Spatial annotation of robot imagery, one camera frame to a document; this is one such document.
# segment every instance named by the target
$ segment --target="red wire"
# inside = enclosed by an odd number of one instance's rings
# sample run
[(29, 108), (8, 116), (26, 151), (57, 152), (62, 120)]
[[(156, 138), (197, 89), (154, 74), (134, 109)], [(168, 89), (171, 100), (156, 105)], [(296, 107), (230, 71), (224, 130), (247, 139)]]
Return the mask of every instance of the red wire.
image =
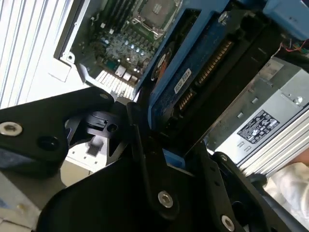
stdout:
[(298, 48), (295, 48), (295, 49), (293, 49), (293, 50), (291, 50), (291, 49), (285, 49), (287, 52), (294, 52), (294, 51), (301, 51), (301, 49), (303, 48), (303, 46), (305, 45), (305, 43), (307, 42), (307, 40), (305, 40), (304, 42), (303, 42), (303, 44), (300, 46), (300, 47), (298, 47)]

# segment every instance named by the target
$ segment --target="power supply label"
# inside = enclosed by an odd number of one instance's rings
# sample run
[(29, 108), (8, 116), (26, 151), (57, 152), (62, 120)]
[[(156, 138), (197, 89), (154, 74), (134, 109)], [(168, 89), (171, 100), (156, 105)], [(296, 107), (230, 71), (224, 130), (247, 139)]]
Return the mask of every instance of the power supply label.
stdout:
[(262, 110), (250, 122), (247, 123), (237, 134), (252, 144), (256, 144), (280, 122), (270, 114)]

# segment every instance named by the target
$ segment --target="motherboard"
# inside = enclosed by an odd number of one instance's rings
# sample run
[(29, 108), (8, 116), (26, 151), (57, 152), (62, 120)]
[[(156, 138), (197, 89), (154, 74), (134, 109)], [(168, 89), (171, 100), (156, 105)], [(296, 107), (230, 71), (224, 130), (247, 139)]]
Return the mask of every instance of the motherboard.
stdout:
[(182, 0), (105, 0), (92, 17), (97, 64), (134, 86), (157, 52)]

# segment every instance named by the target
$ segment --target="white cloth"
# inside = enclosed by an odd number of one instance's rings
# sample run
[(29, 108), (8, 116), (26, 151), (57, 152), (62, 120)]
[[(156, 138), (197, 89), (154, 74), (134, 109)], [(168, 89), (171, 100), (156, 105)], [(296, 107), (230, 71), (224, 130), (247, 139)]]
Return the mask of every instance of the white cloth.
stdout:
[(309, 230), (309, 167), (294, 163), (282, 168), (265, 190)]

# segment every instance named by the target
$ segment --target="metal screw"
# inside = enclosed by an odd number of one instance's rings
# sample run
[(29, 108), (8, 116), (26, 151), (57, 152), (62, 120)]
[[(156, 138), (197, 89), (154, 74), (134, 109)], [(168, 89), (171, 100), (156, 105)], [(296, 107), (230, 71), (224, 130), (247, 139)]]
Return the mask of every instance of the metal screw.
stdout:
[(224, 161), (227, 161), (227, 157), (225, 155), (221, 155), (221, 159), (223, 159)]
[(295, 104), (296, 105), (300, 105), (302, 102), (303, 102), (303, 98), (302, 97), (297, 97), (295, 100), (294, 100)]
[(220, 15), (218, 22), (221, 23), (222, 25), (225, 25), (227, 18), (228, 18), (228, 13), (227, 11), (224, 11), (222, 15)]
[(101, 94), (100, 94), (100, 97), (102, 97), (102, 98), (104, 98), (104, 99), (108, 99), (108, 96), (107, 96), (106, 94), (104, 94), (104, 93), (101, 93)]
[(158, 199), (161, 205), (163, 205), (166, 208), (172, 208), (173, 206), (173, 199), (171, 195), (169, 195), (166, 191), (161, 191), (158, 194)]
[(0, 124), (0, 133), (6, 136), (18, 136), (23, 132), (23, 128), (15, 122), (3, 122)]
[(234, 223), (232, 222), (232, 220), (228, 216), (223, 215), (221, 217), (221, 222), (228, 229), (228, 231), (233, 232), (235, 230)]

